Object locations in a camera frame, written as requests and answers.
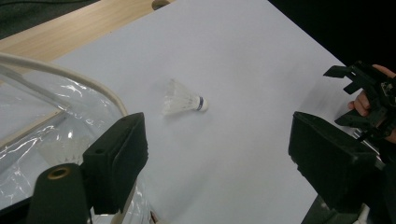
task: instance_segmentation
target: hand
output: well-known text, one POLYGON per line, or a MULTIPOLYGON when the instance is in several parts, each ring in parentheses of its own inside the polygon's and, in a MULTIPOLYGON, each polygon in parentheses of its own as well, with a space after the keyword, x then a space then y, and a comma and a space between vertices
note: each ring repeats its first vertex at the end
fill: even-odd
MULTIPOLYGON (((396 77, 396 73, 390 71, 388 68, 374 64, 374 68, 376 68, 378 71, 382 72, 383 74, 387 75, 388 77, 396 77)), ((367 99, 367 95, 364 91, 362 91, 355 99, 355 101, 351 101, 347 104, 347 107, 349 109, 356 109, 358 113, 366 117, 370 114, 370 103, 369 100, 367 99)), ((392 131, 391 135, 386 138, 388 141, 391 143, 396 144, 396 129, 392 131)))

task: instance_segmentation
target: wooden table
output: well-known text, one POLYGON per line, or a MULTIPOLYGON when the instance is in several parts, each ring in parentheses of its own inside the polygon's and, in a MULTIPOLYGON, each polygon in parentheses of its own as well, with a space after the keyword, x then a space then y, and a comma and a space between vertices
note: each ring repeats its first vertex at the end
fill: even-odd
POLYGON ((151 4, 150 0, 102 0, 2 39, 0 51, 50 62, 153 12, 151 4))

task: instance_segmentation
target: shuttlecock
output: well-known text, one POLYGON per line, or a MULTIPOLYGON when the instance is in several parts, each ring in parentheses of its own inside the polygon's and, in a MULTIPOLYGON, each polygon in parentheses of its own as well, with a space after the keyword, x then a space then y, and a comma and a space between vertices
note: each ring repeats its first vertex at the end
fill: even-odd
POLYGON ((169 82, 168 90, 163 102, 163 114, 169 115, 186 110, 206 111, 208 101, 199 96, 174 79, 169 82))

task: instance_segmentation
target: plastic sheet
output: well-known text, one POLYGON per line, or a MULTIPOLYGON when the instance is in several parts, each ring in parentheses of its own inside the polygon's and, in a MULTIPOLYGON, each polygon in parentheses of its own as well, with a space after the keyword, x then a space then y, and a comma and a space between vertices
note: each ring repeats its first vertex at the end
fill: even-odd
MULTIPOLYGON (((75 80, 37 71, 22 76, 0 66, 0 209, 32 196, 37 176, 51 166, 81 164, 82 153, 121 117, 107 96, 75 80)), ((149 223, 137 182, 123 223, 149 223)))

